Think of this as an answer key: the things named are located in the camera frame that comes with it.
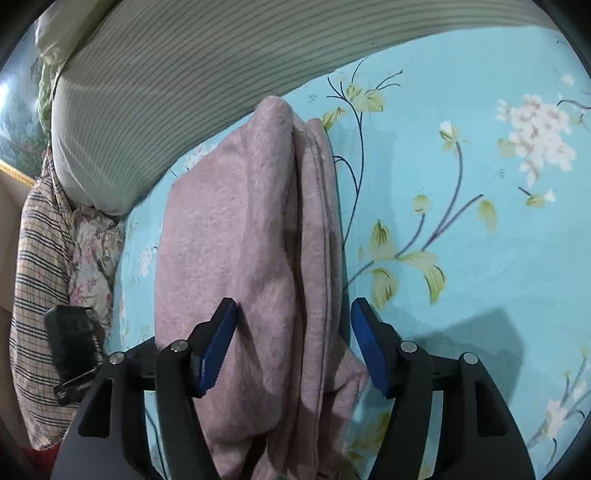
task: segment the wall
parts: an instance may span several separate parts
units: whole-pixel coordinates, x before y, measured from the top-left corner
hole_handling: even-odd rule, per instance
[[[0,307],[11,312],[21,208],[9,192],[7,184],[0,183]]]
[[[14,389],[6,386],[12,386],[8,338],[17,264],[18,228],[29,189],[27,185],[0,170],[0,419],[20,446],[30,444]]]

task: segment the pink fabric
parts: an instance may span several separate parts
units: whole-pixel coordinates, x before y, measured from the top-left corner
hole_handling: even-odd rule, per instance
[[[168,196],[158,346],[188,337],[224,297],[242,310],[215,387],[195,403],[224,480],[333,475],[367,380],[337,334],[341,242],[326,133],[278,98]]]
[[[92,308],[94,318],[108,332],[113,318],[112,286],[125,242],[125,224],[86,206],[74,211],[73,223],[70,305]]]

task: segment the cable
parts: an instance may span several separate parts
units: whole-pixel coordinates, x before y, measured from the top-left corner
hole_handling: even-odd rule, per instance
[[[144,411],[146,413],[146,417],[150,421],[152,428],[154,429],[154,436],[156,437],[156,447],[158,447],[158,455],[160,456],[160,465],[162,465],[162,473],[164,475],[164,480],[168,480],[168,475],[166,474],[166,466],[164,465],[164,457],[162,455],[162,450],[160,449],[160,437],[158,435],[158,429],[156,428],[156,423],[152,420],[152,417],[148,413],[148,409],[144,407]]]

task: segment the blue bed sheet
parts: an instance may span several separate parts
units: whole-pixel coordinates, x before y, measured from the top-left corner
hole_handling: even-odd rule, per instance
[[[432,354],[476,353],[543,477],[591,408],[591,81],[573,50],[538,27],[454,31],[360,59],[285,99],[329,133],[345,301],[366,297]],[[111,350],[154,334],[172,184],[245,120],[181,157],[129,215]],[[433,405],[421,478],[434,465],[440,395]],[[342,476],[367,477],[390,408],[373,387],[364,392]]]

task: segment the checkered cloth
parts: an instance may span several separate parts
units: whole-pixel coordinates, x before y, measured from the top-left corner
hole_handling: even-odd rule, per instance
[[[72,210],[48,149],[41,178],[22,210],[10,332],[12,378],[31,445],[45,449],[63,437],[76,406],[57,403],[59,382],[43,314],[69,302]]]

